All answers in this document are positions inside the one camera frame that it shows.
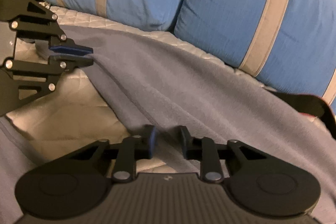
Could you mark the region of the grey-blue fleece sweatpants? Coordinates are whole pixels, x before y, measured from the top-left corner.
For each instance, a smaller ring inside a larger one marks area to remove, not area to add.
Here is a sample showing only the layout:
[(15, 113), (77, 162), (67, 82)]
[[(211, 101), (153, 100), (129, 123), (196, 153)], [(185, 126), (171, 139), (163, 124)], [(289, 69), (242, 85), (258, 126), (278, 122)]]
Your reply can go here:
[(179, 47), (101, 28), (65, 26), (65, 32), (93, 48), (94, 64), (84, 71), (127, 130), (159, 129), (161, 161), (178, 171), (197, 169), (182, 161), (179, 125), (197, 137), (239, 139), (315, 175), (322, 194), (313, 215), (335, 222), (335, 140), (323, 124), (249, 77)]

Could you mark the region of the blue grey-striped pillow right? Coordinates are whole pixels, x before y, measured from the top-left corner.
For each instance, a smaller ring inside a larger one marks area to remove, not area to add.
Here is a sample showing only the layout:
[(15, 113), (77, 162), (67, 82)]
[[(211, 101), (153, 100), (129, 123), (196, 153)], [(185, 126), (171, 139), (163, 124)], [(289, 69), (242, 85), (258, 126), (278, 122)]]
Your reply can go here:
[(184, 0), (174, 34), (278, 91), (335, 107), (335, 0)]

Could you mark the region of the grey quilted bedspread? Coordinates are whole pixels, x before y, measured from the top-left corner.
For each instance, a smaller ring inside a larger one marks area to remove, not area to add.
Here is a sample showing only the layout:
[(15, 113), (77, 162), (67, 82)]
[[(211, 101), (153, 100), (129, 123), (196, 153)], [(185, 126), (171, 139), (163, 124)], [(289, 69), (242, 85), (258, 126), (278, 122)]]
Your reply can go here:
[[(148, 37), (213, 62), (259, 87), (264, 86), (250, 75), (225, 65), (213, 55), (177, 39), (169, 32), (145, 32), (99, 16), (58, 6), (46, 7), (58, 16), (58, 23), (62, 27), (111, 29)], [(109, 139), (110, 142), (117, 143), (128, 135), (113, 110), (80, 69), (62, 75), (53, 93), (12, 111), (5, 117), (46, 160), (59, 158), (97, 139)]]

